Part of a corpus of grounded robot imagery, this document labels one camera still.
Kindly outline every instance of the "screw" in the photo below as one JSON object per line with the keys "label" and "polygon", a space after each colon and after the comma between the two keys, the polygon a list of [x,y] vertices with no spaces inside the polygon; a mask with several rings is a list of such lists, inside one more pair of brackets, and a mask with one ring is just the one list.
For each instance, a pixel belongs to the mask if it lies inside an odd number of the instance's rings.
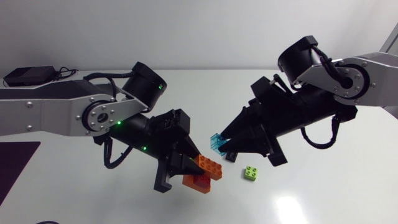
{"label": "screw", "polygon": [[30,102],[30,101],[26,102],[26,107],[27,108],[32,108],[33,107],[33,103]]}

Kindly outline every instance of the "lime green lego brick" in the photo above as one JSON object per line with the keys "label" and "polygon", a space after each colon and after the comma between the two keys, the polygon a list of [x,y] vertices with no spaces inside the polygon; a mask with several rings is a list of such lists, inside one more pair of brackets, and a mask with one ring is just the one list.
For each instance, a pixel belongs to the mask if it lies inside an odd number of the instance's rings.
{"label": "lime green lego brick", "polygon": [[255,181],[256,177],[257,177],[257,168],[246,166],[246,171],[244,172],[244,178]]}

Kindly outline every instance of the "white wall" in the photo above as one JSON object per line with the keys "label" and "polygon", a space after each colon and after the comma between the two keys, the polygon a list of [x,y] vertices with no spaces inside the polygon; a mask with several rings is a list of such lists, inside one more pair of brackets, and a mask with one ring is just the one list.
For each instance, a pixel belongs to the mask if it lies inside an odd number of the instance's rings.
{"label": "white wall", "polygon": [[398,1],[2,0],[0,76],[16,67],[80,70],[276,68],[305,35],[330,56],[378,51]]}

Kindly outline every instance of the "black cable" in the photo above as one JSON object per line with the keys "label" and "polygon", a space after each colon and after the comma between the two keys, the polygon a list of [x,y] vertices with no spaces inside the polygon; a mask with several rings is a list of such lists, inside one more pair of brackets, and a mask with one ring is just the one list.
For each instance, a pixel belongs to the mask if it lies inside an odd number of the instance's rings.
{"label": "black cable", "polygon": [[111,82],[111,85],[112,85],[112,96],[113,96],[113,98],[116,99],[116,94],[118,93],[118,89],[116,88],[116,84],[114,83],[112,78],[107,78],[107,79]]}
{"label": "black cable", "polygon": [[134,75],[135,75],[134,72],[123,73],[123,74],[96,72],[96,73],[92,73],[92,74],[89,74],[89,75],[83,77],[83,79],[86,81],[90,81],[95,78],[129,78]]}
{"label": "black cable", "polygon": [[39,222],[37,224],[58,224],[58,223],[55,221],[44,221],[44,222]]}
{"label": "black cable", "polygon": [[[65,78],[69,78],[72,75],[76,74],[77,69],[69,69],[67,67],[61,67],[60,70],[57,72],[56,76],[54,77],[53,81],[63,80]],[[62,76],[63,73],[70,72],[69,75]]]}
{"label": "black cable", "polygon": [[314,143],[313,141],[311,141],[306,132],[305,132],[305,128],[300,128],[301,130],[301,134],[303,135],[303,138],[313,147],[317,148],[317,149],[327,149],[329,147],[331,147],[335,142],[336,142],[336,138],[337,138],[337,132],[338,132],[338,128],[340,126],[340,119],[337,118],[336,116],[334,116],[331,119],[331,131],[333,133],[330,142],[328,143],[324,143],[324,144],[318,144],[318,143]]}
{"label": "black cable", "polygon": [[112,143],[113,140],[111,137],[107,137],[104,142],[104,165],[108,169],[116,168],[123,160],[127,157],[127,155],[131,152],[132,147],[129,146],[127,149],[121,154],[121,156],[115,161],[111,162],[112,156]]}
{"label": "black cable", "polygon": [[323,68],[325,68],[326,72],[332,77],[332,79],[338,81],[338,83],[340,83],[343,88],[350,88],[349,82],[346,82],[344,76],[340,74],[340,72],[335,67],[335,64],[331,62],[331,58],[323,53],[317,46],[313,45],[312,49],[320,56]]}

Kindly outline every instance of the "black power adapter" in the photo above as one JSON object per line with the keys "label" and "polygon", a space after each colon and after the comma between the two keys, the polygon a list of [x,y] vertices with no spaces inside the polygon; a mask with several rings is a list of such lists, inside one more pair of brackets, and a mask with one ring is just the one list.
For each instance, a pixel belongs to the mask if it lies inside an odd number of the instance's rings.
{"label": "black power adapter", "polygon": [[16,68],[4,77],[9,86],[31,86],[48,83],[58,75],[53,66]]}

